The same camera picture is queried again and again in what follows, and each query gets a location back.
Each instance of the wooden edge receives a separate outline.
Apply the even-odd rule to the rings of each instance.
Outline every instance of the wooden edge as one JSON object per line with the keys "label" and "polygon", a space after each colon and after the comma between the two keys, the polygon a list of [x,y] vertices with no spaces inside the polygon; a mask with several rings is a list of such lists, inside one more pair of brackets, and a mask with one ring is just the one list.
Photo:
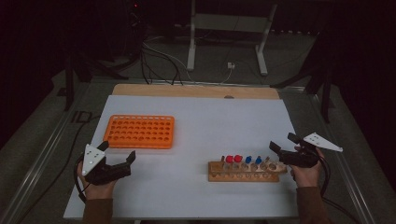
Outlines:
{"label": "wooden edge", "polygon": [[213,86],[171,86],[118,84],[113,95],[134,96],[174,96],[201,98],[235,98],[235,99],[279,99],[276,89],[256,87],[213,87]]}

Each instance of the metal frame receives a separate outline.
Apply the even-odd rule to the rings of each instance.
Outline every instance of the metal frame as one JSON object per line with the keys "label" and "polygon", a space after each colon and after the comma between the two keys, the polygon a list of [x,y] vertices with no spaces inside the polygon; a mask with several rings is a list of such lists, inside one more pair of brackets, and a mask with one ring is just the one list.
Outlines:
{"label": "metal frame", "polygon": [[63,113],[54,131],[49,137],[47,144],[44,146],[40,154],[35,159],[35,162],[30,167],[26,176],[23,178],[21,184],[19,185],[15,195],[11,199],[11,202],[8,205],[6,211],[1,216],[0,223],[16,223],[17,220],[20,218],[23,207],[28,201],[33,189],[35,188],[35,185],[37,184],[44,169],[46,168],[46,165],[49,162],[52,153],[58,146],[58,143],[62,137],[62,134],[64,133],[66,125],[72,118],[74,110],[76,109],[79,101],[84,96],[86,90],[88,89],[88,86],[88,83],[79,84],[76,101],[74,101],[74,103],[70,105],[70,109],[67,112]]}
{"label": "metal frame", "polygon": [[[329,136],[329,140],[333,143],[339,145],[332,133],[332,130],[327,127],[325,120],[320,115],[320,100],[317,95],[310,95],[310,101],[312,103],[312,107],[316,110],[316,115],[318,115],[318,119],[321,121],[321,125],[323,130]],[[370,223],[375,224],[375,219],[373,214],[368,207],[367,202],[364,200],[363,194],[361,192],[361,188],[358,185],[352,171],[350,170],[347,160],[343,153],[335,153],[335,160],[337,162],[337,167],[341,170],[341,175],[346,184],[346,188],[349,192],[350,198],[352,202],[355,204],[355,208],[358,212],[359,218],[361,219],[361,223]]]}
{"label": "metal frame", "polygon": [[190,48],[187,59],[187,70],[193,71],[195,66],[195,29],[228,30],[262,33],[262,42],[255,47],[257,62],[262,76],[268,75],[265,64],[263,49],[271,30],[272,21],[275,16],[277,4],[272,4],[270,14],[267,18],[221,16],[210,14],[199,14],[195,12],[195,0],[191,0],[191,32]]}

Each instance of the sleeve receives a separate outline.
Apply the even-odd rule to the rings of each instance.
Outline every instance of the sleeve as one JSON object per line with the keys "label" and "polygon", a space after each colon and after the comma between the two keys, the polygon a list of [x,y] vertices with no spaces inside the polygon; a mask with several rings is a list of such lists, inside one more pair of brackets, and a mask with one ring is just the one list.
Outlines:
{"label": "sleeve", "polygon": [[113,199],[94,199],[85,202],[84,224],[109,224],[113,217]]}
{"label": "sleeve", "polygon": [[298,188],[297,205],[301,224],[330,224],[318,187]]}

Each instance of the tripod leg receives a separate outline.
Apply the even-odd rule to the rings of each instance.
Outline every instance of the tripod leg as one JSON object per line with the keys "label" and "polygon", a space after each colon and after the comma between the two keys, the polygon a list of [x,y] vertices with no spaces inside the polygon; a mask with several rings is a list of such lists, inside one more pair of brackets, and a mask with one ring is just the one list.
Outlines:
{"label": "tripod leg", "polygon": [[72,54],[73,70],[81,82],[90,82],[92,75],[84,60],[76,53]]}
{"label": "tripod leg", "polygon": [[320,68],[321,68],[321,65],[314,66],[314,67],[309,68],[309,69],[307,69],[307,70],[305,70],[303,72],[300,72],[296,76],[291,77],[291,78],[289,78],[289,79],[287,79],[287,80],[285,80],[283,82],[280,82],[280,83],[277,83],[277,84],[274,84],[274,85],[270,85],[270,87],[271,88],[277,88],[277,89],[283,89],[283,88],[293,84],[294,82],[296,82],[296,81],[298,81],[298,80],[300,80],[300,79],[302,79],[304,77],[312,76],[312,74],[314,72],[316,72],[317,70],[320,70]]}
{"label": "tripod leg", "polygon": [[90,63],[91,65],[95,66],[96,68],[102,70],[106,74],[110,75],[111,77],[114,77],[115,79],[128,79],[128,77],[123,77],[120,76],[119,74],[115,73],[111,69],[107,68],[106,66],[102,65],[101,63],[97,62],[96,60],[88,57],[87,55],[80,53],[79,56],[86,61],[87,63]]}
{"label": "tripod leg", "polygon": [[323,82],[323,93],[320,113],[327,123],[329,120],[329,102],[330,102],[330,88],[332,83],[332,72],[328,70]]}
{"label": "tripod leg", "polygon": [[66,75],[66,106],[64,111],[68,111],[74,101],[73,65],[71,56],[67,56],[64,60],[64,68]]}
{"label": "tripod leg", "polygon": [[320,89],[321,85],[324,83],[325,76],[323,75],[325,71],[317,71],[311,79],[309,79],[308,84],[305,86],[305,92],[307,94],[317,94],[318,90]]}

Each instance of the white triangular marker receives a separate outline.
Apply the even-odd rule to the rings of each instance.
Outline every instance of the white triangular marker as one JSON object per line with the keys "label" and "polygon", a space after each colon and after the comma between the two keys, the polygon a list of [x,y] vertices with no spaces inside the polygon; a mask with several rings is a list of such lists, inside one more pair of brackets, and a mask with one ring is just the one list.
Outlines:
{"label": "white triangular marker", "polygon": [[104,151],[87,144],[85,146],[84,163],[82,163],[82,175],[87,175],[105,155]]}
{"label": "white triangular marker", "polygon": [[304,138],[304,141],[307,143],[310,143],[314,146],[317,146],[317,147],[322,147],[322,148],[340,151],[340,152],[343,151],[343,149],[341,147],[338,147],[335,144],[329,142],[328,140],[319,136],[317,133],[309,134],[307,137]]}

